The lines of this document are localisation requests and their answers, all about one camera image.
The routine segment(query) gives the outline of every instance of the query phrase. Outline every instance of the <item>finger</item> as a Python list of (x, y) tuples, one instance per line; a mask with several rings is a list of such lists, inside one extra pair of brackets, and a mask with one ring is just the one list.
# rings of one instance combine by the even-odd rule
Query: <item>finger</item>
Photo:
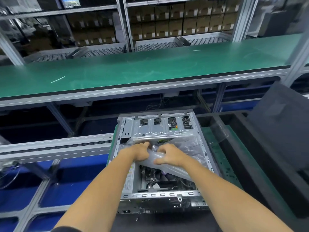
[(165, 164), (165, 157), (158, 158), (154, 160), (154, 164), (159, 165), (159, 164)]
[(150, 142), (144, 142), (143, 145), (148, 148), (150, 146)]
[(159, 146), (158, 152), (166, 153), (166, 144)]

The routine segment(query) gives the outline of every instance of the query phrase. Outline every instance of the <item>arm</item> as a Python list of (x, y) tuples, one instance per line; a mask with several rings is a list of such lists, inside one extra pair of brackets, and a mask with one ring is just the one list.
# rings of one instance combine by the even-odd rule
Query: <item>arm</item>
[(131, 164), (149, 157), (148, 146), (149, 142), (145, 142), (120, 150), (117, 157), (71, 205), (55, 228), (69, 226), (83, 232), (110, 231)]
[(208, 204), (223, 231), (292, 231), (275, 214), (238, 187), (202, 166), (173, 144), (160, 146), (166, 153), (154, 164), (184, 168)]

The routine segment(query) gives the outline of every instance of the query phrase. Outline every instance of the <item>scratch mark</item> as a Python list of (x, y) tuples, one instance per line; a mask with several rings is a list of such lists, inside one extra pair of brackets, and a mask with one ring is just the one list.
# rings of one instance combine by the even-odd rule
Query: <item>scratch mark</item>
[(56, 82), (56, 81), (59, 81), (59, 80), (61, 80), (62, 78), (59, 78), (59, 79), (57, 79), (57, 80), (54, 80), (54, 81), (52, 81), (51, 83), (54, 83), (54, 82)]

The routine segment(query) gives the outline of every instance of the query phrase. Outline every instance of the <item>person's left hand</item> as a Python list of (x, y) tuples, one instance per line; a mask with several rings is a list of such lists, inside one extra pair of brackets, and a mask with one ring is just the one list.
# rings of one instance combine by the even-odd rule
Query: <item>person's left hand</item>
[(122, 149), (122, 151), (128, 152), (130, 155), (132, 155), (134, 161), (143, 161), (149, 157), (149, 153), (147, 152), (149, 145), (149, 142), (139, 143)]

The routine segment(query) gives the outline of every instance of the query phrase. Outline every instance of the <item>hand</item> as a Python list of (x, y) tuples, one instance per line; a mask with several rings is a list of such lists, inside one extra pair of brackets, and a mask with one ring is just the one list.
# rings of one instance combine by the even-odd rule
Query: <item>hand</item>
[(139, 143), (122, 149), (121, 152), (132, 155), (133, 161), (143, 161), (149, 157), (149, 153), (147, 152), (149, 145), (149, 142)]
[(190, 158), (174, 144), (164, 144), (159, 147), (158, 152), (166, 153), (162, 158), (154, 160), (154, 164), (170, 164), (177, 167), (182, 167), (187, 158)]

